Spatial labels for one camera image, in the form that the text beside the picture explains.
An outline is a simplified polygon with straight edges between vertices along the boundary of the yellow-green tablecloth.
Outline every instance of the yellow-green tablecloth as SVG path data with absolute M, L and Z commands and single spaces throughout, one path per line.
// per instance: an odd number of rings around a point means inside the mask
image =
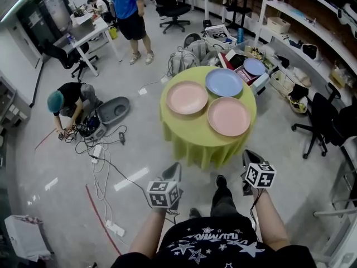
M 205 86 L 205 78 L 208 72 L 216 69 L 214 66 L 198 66 L 187 69 L 177 74 L 166 85 L 160 99 L 160 119 L 163 126 L 163 134 L 166 141 L 172 141 L 173 154 L 178 160 L 186 157 L 188 166 L 198 164 L 203 170 L 208 169 L 211 162 L 218 168 L 237 154 L 243 148 L 252 130 L 257 115 L 257 105 L 253 92 L 243 82 L 243 90 L 235 96 L 250 112 L 249 129 L 237 137 L 226 137 L 214 131 L 208 123 L 207 110 L 209 104 L 219 98 L 208 89 L 208 103 L 199 113 L 183 116 L 171 111 L 166 105 L 167 91 L 176 83 L 183 80 L 192 80 Z

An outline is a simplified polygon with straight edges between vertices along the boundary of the gray pants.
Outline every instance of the gray pants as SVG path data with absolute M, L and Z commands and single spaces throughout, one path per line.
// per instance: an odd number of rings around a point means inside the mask
M 90 84 L 82 84 L 80 88 L 80 99 L 82 101 L 89 100 L 90 104 L 97 108 L 99 106 L 100 100 L 95 95 L 94 87 Z M 60 110 L 62 116 L 72 117 L 77 108 L 76 104 L 66 106 Z
M 211 207 L 211 216 L 212 217 L 243 217 L 241 215 L 233 202 L 232 193 L 225 186 L 223 188 L 218 188 L 215 192 L 212 200 Z

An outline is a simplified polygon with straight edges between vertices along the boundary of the black shirt with star print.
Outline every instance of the black shirt with star print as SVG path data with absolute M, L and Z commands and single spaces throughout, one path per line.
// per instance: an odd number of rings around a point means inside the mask
M 307 247 L 278 251 L 258 241 L 247 217 L 202 217 L 181 222 L 165 234 L 153 259 L 140 253 L 119 256 L 125 267 L 316 267 Z

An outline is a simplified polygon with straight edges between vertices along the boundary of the person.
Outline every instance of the person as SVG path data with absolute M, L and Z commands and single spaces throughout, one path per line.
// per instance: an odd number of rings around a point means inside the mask
M 151 41 L 146 34 L 144 22 L 144 0 L 111 0 L 114 3 L 117 15 L 117 25 L 124 37 L 130 42 L 133 55 L 130 64 L 134 64 L 141 54 L 138 49 L 138 41 L 143 40 L 147 51 L 146 64 L 150 64 L 154 59 L 151 50 Z
M 307 247 L 290 245 L 284 224 L 264 190 L 256 205 L 260 242 L 249 218 L 237 212 L 224 176 L 218 187 L 211 216 L 195 208 L 190 219 L 171 227 L 160 241 L 165 209 L 153 209 L 129 252 L 119 256 L 112 268 L 125 267 L 316 267 Z M 258 191 L 253 191 L 254 198 Z
M 107 4 L 103 0 L 88 0 L 87 4 L 95 6 L 100 14 L 108 12 Z
M 65 136 L 65 132 L 70 131 L 74 124 L 80 123 L 83 114 L 83 101 L 87 99 L 94 108 L 103 104 L 96 97 L 93 86 L 85 83 L 65 83 L 50 94 L 47 106 L 55 116 L 55 125 L 59 133 Z M 62 116 L 71 118 L 65 129 L 62 128 L 60 113 Z

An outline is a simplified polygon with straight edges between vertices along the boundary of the red line on floor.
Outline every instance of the red line on floor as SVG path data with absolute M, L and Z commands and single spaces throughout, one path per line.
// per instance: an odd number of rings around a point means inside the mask
M 56 129 L 53 129 L 35 148 L 36 149 L 55 131 Z
M 94 204 L 94 202 L 93 202 L 93 198 L 92 198 L 91 195 L 90 195 L 90 192 L 89 192 L 89 189 L 88 189 L 88 184 L 85 185 L 85 189 L 87 190 L 87 194 L 88 194 L 88 196 L 89 196 L 89 199 L 90 199 L 90 202 L 91 202 L 91 206 L 93 207 L 93 209 L 94 209 L 94 211 L 95 211 L 95 214 L 97 215 L 97 217 L 98 217 L 98 219 L 99 219 L 99 221 L 100 221 L 100 224 L 102 225 L 103 229 L 105 230 L 105 233 L 107 234 L 107 236 L 108 236 L 110 242 L 112 243 L 112 245 L 114 246 L 115 250 L 117 250 L 118 254 L 121 255 L 121 252 L 119 251 L 118 247 L 115 245 L 113 239 L 110 237 L 110 235 L 109 235 L 107 229 L 106 229 L 105 226 L 104 226 L 104 223 L 103 223 L 102 219 L 101 219 L 100 216 L 99 216 L 99 213 L 98 213 L 98 211 L 97 211 L 97 208 L 95 207 L 95 204 Z

